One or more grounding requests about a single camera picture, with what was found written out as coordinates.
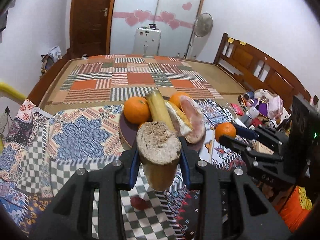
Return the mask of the peeled pink pomelo segment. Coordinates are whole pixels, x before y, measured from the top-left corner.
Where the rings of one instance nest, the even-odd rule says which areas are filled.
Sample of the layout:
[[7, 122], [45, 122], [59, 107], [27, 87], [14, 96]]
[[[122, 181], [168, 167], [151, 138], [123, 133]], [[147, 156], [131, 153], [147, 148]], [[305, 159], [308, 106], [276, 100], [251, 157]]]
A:
[[206, 132], [204, 114], [199, 104], [188, 96], [180, 96], [180, 106], [191, 124], [191, 132], [185, 138], [187, 142], [196, 144], [201, 141]]

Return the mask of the red jujube fruit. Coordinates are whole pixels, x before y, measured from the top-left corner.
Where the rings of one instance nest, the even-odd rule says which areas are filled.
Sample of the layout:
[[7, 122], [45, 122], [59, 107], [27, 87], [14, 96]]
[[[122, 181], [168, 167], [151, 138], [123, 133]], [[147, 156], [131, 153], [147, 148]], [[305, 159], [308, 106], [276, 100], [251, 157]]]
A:
[[130, 203], [131, 203], [131, 206], [137, 210], [145, 210], [150, 207], [148, 202], [140, 198], [139, 196], [132, 196], [130, 198]]

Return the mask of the short yellow sugarcane piece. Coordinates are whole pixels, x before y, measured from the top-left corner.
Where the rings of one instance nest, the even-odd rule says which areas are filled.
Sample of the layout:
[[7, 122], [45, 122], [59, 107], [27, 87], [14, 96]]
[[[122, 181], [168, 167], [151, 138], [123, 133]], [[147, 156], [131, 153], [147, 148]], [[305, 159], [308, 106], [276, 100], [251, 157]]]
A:
[[145, 122], [136, 135], [144, 175], [150, 187], [165, 191], [174, 181], [182, 144], [163, 121]]

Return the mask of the long yellow sugarcane piece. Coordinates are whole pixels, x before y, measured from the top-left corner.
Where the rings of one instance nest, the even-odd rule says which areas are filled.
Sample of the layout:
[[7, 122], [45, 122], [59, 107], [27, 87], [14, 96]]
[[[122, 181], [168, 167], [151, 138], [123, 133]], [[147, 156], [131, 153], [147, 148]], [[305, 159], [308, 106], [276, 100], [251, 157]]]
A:
[[174, 132], [175, 129], [161, 93], [158, 90], [152, 90], [146, 95], [146, 99], [153, 121], [165, 122], [168, 128]]

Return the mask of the red packet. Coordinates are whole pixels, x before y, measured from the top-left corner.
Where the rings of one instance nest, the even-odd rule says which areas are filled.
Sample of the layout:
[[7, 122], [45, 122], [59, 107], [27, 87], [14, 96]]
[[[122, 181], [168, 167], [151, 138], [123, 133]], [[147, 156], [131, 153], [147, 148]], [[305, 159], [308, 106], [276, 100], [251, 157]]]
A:
[[234, 110], [234, 112], [236, 113], [236, 115], [243, 116], [244, 112], [239, 105], [231, 103], [231, 107]]

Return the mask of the wooden headboard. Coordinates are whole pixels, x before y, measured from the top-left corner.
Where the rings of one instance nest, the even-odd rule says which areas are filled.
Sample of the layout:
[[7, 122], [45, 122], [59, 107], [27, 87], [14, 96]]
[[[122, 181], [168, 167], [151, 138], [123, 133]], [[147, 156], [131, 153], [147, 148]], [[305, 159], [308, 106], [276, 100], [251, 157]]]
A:
[[298, 78], [281, 63], [254, 46], [223, 33], [214, 64], [226, 70], [247, 90], [266, 89], [283, 100], [290, 112], [293, 97], [311, 99]]

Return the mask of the large orange on plate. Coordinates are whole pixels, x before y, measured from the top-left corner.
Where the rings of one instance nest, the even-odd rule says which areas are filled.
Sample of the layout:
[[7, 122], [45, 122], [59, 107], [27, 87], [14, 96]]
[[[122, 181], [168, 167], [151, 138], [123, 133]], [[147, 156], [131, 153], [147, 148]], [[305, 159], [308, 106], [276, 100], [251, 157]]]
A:
[[178, 108], [181, 108], [181, 103], [180, 103], [181, 96], [187, 96], [187, 97], [191, 98], [191, 95], [189, 95], [186, 92], [176, 92], [176, 93], [172, 94], [169, 101], [171, 103], [173, 103], [175, 106], [177, 106]]

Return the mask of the colourful patterned tablecloth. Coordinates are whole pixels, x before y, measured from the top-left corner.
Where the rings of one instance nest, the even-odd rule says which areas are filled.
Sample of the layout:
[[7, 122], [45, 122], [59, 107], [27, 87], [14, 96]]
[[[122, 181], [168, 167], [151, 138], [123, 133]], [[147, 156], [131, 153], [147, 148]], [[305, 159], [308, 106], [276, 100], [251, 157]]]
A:
[[[119, 128], [122, 105], [69, 109], [50, 115], [25, 100], [11, 124], [1, 152], [1, 204], [23, 236], [35, 228], [52, 198], [79, 168], [94, 171], [124, 150]], [[149, 208], [137, 210], [139, 196]], [[128, 239], [185, 239], [191, 223], [179, 226], [179, 209], [198, 192], [188, 192], [180, 173], [171, 187], [153, 191], [143, 171], [130, 192], [121, 193]]]

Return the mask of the dark purple plate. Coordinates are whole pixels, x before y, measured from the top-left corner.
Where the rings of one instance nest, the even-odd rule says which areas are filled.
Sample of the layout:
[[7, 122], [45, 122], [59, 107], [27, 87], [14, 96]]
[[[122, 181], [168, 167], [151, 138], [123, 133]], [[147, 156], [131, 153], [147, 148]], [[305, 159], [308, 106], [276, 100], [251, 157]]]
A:
[[[151, 122], [153, 121], [152, 116], [150, 116], [150, 119], [147, 122]], [[136, 139], [136, 135], [138, 132], [138, 129], [140, 128], [140, 126], [142, 125], [136, 125], [136, 124], [132, 124], [129, 121], [127, 121], [127, 119], [124, 116], [124, 113], [122, 112], [120, 115], [120, 121], [119, 121], [119, 126], [120, 126], [120, 134], [123, 137], [123, 139], [125, 140], [125, 142], [129, 145], [132, 146], [134, 140]], [[191, 144], [189, 142], [187, 142], [187, 145], [189, 148], [191, 148], [192, 150], [195, 151], [200, 151], [200, 149], [202, 148], [202, 145], [204, 143], [204, 139], [205, 139], [205, 135], [204, 137], [201, 139], [200, 142], [196, 143], [196, 144]]]

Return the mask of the white standing fan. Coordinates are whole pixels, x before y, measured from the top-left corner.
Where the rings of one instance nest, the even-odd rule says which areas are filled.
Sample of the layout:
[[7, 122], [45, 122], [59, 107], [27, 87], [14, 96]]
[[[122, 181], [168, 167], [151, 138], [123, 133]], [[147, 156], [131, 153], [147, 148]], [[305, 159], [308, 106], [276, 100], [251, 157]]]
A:
[[191, 59], [191, 52], [193, 50], [194, 46], [194, 40], [196, 37], [198, 38], [203, 38], [207, 35], [209, 35], [212, 31], [213, 28], [213, 18], [210, 13], [204, 12], [199, 14], [197, 16], [194, 24], [193, 24], [193, 31], [191, 33], [189, 43], [187, 50], [185, 52], [185, 58], [190, 58]]

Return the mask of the patchwork striped bed mat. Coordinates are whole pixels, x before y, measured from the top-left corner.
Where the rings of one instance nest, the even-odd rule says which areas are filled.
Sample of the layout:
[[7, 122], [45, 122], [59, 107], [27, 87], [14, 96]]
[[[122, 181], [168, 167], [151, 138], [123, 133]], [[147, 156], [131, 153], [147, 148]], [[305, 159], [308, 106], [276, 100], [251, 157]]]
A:
[[176, 92], [194, 99], [221, 99], [222, 95], [191, 63], [175, 57], [98, 55], [67, 64], [49, 102], [57, 104], [120, 102], [144, 97], [157, 89], [165, 97]]

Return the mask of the white metal appliance box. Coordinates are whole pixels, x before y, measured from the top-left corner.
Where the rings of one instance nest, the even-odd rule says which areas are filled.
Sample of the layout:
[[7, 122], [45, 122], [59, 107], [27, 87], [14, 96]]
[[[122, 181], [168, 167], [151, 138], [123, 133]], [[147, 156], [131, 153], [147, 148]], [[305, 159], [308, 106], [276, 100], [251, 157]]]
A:
[[144, 56], [158, 55], [161, 31], [157, 25], [150, 23], [148, 27], [136, 29], [133, 54]]

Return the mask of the frosted sliding glass door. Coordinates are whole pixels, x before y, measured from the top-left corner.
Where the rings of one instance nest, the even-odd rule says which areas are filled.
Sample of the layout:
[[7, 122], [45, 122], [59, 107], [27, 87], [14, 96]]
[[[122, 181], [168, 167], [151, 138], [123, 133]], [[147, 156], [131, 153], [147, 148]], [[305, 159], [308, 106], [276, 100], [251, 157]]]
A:
[[115, 0], [110, 52], [133, 54], [136, 29], [152, 23], [161, 31], [158, 55], [185, 58], [202, 5], [203, 0]]

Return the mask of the yellow foam tube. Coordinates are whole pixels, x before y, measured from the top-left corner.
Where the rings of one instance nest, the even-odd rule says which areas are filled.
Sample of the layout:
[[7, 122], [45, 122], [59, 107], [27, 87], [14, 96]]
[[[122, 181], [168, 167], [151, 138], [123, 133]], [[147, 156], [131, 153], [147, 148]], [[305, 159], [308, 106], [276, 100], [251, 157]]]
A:
[[27, 97], [7, 83], [0, 82], [0, 90], [14, 101], [23, 102]]

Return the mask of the clutter on footboard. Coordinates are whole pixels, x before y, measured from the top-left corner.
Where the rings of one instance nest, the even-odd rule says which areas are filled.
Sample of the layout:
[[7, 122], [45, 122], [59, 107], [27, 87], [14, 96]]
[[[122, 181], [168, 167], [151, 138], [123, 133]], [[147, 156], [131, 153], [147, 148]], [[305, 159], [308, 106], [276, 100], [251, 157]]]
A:
[[41, 74], [45, 74], [60, 59], [62, 54], [59, 46], [53, 47], [46, 55], [41, 55]]

